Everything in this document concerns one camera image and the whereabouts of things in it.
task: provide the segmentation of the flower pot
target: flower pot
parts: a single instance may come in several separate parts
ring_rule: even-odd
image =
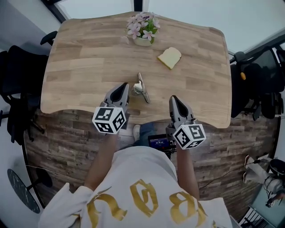
[[[152,43],[147,38],[137,37],[134,39],[134,43],[138,46],[148,47],[151,46]]]

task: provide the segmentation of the bread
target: bread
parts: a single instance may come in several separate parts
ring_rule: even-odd
[[[157,57],[162,63],[164,63],[169,69],[173,69],[175,64],[181,58],[181,53],[176,48],[170,47],[166,49],[163,54]]]

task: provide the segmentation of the wooden floor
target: wooden floor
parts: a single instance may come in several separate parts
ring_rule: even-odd
[[[77,110],[54,114],[39,111],[37,122],[45,128],[45,134],[32,130],[35,140],[31,142],[25,133],[29,165],[68,176],[48,172],[53,187],[47,188],[42,184],[37,186],[46,205],[66,182],[70,183],[71,191],[82,185],[104,137],[95,130],[91,122],[92,116],[92,113]],[[164,134],[166,126],[167,121],[155,123],[158,134]],[[120,131],[118,149],[134,141],[132,127],[129,124],[127,130]],[[260,117],[254,122],[251,116],[240,114],[231,120],[227,129],[217,129],[207,124],[204,124],[204,129],[207,140],[191,150],[201,199],[223,197],[229,213],[239,221],[259,189],[255,183],[242,183],[244,158],[247,154],[255,158],[264,153],[272,153],[277,118],[269,120]],[[172,161],[176,166],[176,154],[172,155]],[[237,168],[240,169],[203,188],[211,180]],[[35,169],[30,169],[34,176]]]

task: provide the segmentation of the shoe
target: shoe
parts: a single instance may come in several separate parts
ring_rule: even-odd
[[[246,183],[247,181],[245,180],[245,177],[246,177],[246,172],[244,172],[244,174],[242,175],[242,177],[243,177],[243,180],[242,180],[242,182],[243,183]]]
[[[141,128],[141,126],[139,124],[135,125],[133,128],[133,136],[134,136],[135,141],[139,140],[139,129],[140,128]]]
[[[244,159],[244,167],[247,169],[246,164],[248,163],[249,155],[246,155]]]

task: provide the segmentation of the white t-shirt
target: white t-shirt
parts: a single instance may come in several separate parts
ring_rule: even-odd
[[[177,183],[168,157],[150,147],[114,154],[112,167],[95,191],[69,183],[43,211],[39,228],[231,228],[222,198],[197,201]]]

